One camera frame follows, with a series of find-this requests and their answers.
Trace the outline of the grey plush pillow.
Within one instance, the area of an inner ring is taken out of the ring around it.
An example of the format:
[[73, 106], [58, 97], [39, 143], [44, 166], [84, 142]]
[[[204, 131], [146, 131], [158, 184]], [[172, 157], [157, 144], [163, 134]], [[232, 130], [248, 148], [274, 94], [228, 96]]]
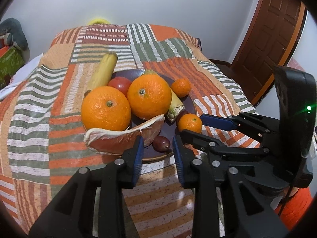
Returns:
[[28, 42], [21, 24], [15, 18], [8, 18], [1, 22], [1, 42], [5, 46], [14, 46], [20, 51], [28, 49]]

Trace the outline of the white cloth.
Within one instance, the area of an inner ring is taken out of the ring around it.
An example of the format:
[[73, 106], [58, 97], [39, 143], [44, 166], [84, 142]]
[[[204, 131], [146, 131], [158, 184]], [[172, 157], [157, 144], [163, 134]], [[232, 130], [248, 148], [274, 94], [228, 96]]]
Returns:
[[43, 53], [32, 59], [30, 62], [27, 62], [25, 66], [22, 66], [11, 78], [9, 85], [1, 89], [0, 91], [0, 100], [2, 101], [5, 97], [11, 94], [22, 81], [26, 80], [37, 68], [40, 59], [43, 57]]

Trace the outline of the purple round plate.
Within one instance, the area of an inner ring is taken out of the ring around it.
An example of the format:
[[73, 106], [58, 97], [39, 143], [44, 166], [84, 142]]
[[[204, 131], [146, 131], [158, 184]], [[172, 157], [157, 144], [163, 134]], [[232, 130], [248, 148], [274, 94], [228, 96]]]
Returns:
[[145, 146], [143, 161], [150, 162], [162, 160], [173, 153], [171, 148], [164, 152], [156, 151], [152, 145], [154, 138], [160, 135], [171, 141], [176, 132], [176, 122], [171, 123], [166, 116], [144, 121], [133, 115], [129, 130], [118, 132], [92, 128], [86, 132], [83, 140], [87, 147], [98, 152], [121, 155], [124, 150], [133, 147], [136, 137], [140, 135]]

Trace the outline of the peeled pomelo segment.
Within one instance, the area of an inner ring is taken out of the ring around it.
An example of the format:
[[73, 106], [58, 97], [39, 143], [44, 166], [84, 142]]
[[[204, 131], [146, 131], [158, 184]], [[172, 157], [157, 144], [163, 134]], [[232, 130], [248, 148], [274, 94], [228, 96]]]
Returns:
[[86, 131], [83, 141], [87, 147], [98, 152], [121, 155], [126, 149], [133, 147], [138, 136], [143, 137], [143, 146], [149, 146], [160, 133], [165, 116], [160, 114], [144, 123], [125, 131], [111, 131], [92, 128]]

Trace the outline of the large orange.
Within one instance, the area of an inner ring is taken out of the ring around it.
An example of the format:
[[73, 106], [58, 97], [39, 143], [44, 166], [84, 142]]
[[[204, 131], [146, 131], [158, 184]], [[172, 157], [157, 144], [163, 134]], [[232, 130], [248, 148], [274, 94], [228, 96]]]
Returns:
[[156, 74], [137, 77], [127, 92], [132, 113], [142, 120], [166, 114], [172, 100], [169, 84]]
[[86, 130], [102, 128], [124, 131], [131, 122], [131, 107], [121, 91], [110, 86], [100, 86], [84, 97], [81, 119]]

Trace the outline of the green storage box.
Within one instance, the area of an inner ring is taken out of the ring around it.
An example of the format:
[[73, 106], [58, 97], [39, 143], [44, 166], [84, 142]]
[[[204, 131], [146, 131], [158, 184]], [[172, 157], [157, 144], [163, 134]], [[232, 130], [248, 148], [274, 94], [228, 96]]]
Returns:
[[11, 46], [1, 57], [0, 85], [1, 89], [9, 85], [12, 76], [25, 64], [20, 50]]

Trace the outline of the striped patchwork bedspread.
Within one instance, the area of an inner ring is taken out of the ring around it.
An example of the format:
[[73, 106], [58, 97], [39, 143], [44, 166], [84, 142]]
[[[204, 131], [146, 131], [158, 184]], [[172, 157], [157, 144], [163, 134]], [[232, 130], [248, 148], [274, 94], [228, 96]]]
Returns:
[[316, 82], [274, 66], [259, 115], [198, 38], [152, 24], [55, 36], [1, 102], [1, 237], [300, 237]]

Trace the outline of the red tomato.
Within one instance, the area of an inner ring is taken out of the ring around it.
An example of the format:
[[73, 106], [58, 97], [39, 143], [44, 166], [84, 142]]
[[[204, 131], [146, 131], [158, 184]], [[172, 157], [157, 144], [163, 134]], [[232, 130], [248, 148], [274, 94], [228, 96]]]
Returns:
[[129, 79], [125, 78], [125, 77], [115, 77], [113, 79], [110, 80], [110, 82], [108, 83], [108, 86], [111, 86], [117, 90], [119, 90], [120, 92], [122, 92], [125, 97], [127, 97], [127, 92], [129, 90], [130, 85], [132, 84], [132, 81], [130, 81]]

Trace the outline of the brown wooden door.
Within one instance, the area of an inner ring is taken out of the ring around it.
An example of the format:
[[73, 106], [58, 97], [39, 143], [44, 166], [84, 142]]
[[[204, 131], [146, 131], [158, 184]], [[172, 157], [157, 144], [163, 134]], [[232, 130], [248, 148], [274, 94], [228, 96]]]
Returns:
[[256, 105], [272, 87], [275, 66], [286, 66], [299, 42], [307, 9], [300, 0], [258, 0], [233, 60], [247, 99]]

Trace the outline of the small tangerine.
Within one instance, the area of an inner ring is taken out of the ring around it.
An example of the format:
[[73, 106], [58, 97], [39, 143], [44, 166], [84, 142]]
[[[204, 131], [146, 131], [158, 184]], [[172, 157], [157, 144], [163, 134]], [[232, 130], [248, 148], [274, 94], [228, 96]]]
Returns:
[[202, 120], [197, 115], [188, 113], [179, 119], [177, 127], [180, 132], [183, 130], [189, 130], [192, 132], [201, 133]]
[[191, 91], [191, 83], [186, 78], [175, 80], [170, 87], [179, 98], [186, 97]]

